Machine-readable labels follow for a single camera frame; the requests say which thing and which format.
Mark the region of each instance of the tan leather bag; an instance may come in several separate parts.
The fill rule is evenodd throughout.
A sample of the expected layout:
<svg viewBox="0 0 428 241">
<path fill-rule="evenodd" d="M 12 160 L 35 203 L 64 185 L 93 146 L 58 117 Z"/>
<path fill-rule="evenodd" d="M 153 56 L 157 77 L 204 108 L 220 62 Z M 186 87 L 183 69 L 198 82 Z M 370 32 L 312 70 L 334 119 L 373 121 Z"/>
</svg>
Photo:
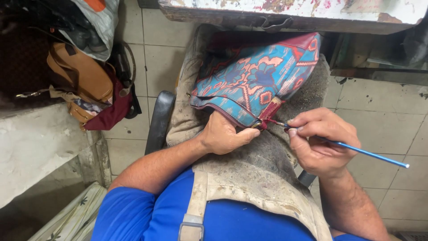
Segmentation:
<svg viewBox="0 0 428 241">
<path fill-rule="evenodd" d="M 54 43 L 47 62 L 54 72 L 52 80 L 59 86 L 55 88 L 56 97 L 66 96 L 68 112 L 81 122 L 81 127 L 112 105 L 113 84 L 109 76 L 94 59 L 75 46 Z"/>
</svg>

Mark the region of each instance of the man's left hand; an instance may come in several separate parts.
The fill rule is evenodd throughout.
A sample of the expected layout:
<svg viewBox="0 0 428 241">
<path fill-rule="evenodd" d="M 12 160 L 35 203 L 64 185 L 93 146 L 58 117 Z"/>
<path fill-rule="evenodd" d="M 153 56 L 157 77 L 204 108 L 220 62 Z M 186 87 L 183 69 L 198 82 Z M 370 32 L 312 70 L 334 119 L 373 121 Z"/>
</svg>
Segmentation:
<svg viewBox="0 0 428 241">
<path fill-rule="evenodd" d="M 260 135 L 260 130 L 246 128 L 236 133 L 235 126 L 219 112 L 214 111 L 199 138 L 208 153 L 226 154 L 248 144 Z"/>
</svg>

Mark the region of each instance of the blue shirt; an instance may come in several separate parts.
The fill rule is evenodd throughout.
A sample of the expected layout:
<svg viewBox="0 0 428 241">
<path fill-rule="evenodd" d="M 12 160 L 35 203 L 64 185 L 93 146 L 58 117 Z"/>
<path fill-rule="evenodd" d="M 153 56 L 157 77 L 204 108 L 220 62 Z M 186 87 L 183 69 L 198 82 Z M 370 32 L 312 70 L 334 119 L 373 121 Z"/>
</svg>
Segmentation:
<svg viewBox="0 0 428 241">
<path fill-rule="evenodd" d="M 105 196 L 98 212 L 92 241 L 175 241 L 189 205 L 194 174 L 181 173 L 158 196 L 117 187 Z M 314 241 L 309 230 L 292 217 L 266 212 L 245 202 L 209 201 L 204 215 L 204 240 Z M 366 241 L 340 235 L 335 241 Z"/>
</svg>

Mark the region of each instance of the apron strap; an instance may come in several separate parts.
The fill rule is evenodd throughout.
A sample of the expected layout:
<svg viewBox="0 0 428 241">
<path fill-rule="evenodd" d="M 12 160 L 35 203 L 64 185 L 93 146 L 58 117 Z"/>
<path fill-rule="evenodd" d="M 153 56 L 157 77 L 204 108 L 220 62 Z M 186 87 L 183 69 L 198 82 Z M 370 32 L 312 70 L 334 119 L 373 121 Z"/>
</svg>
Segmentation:
<svg viewBox="0 0 428 241">
<path fill-rule="evenodd" d="M 204 240 L 204 213 L 207 204 L 208 174 L 195 171 L 192 195 L 190 196 L 187 213 L 178 231 L 178 241 Z"/>
</svg>

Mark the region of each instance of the burgundy bag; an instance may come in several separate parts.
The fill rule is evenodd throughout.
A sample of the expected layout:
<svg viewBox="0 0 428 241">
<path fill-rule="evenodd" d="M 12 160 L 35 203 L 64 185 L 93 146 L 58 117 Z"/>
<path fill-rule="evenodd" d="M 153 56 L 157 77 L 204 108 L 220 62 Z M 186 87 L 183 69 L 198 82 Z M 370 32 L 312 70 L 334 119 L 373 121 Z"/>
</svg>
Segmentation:
<svg viewBox="0 0 428 241">
<path fill-rule="evenodd" d="M 116 123 L 125 118 L 131 108 L 131 93 L 123 97 L 120 96 L 119 93 L 123 90 L 123 85 L 111 69 L 112 67 L 109 64 L 104 67 L 105 72 L 114 85 L 113 104 L 86 122 L 86 124 L 83 125 L 86 130 L 111 130 Z"/>
</svg>

